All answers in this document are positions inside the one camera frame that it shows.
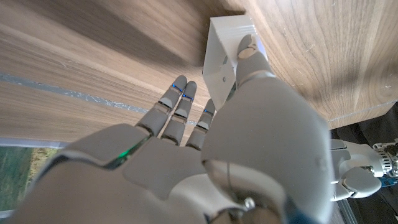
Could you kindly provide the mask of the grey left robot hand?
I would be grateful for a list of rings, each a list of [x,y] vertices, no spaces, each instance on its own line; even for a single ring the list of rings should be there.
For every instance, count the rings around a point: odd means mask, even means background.
[[[369,146],[333,139],[331,155],[335,174],[332,202],[365,198],[397,184],[397,142]]]

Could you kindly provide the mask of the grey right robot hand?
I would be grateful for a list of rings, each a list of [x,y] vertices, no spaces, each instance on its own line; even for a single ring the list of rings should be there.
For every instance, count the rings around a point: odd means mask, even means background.
[[[181,145],[196,85],[178,77],[131,126],[69,144],[9,223],[326,223],[333,168],[326,121],[271,71],[246,35],[237,89],[208,102]]]

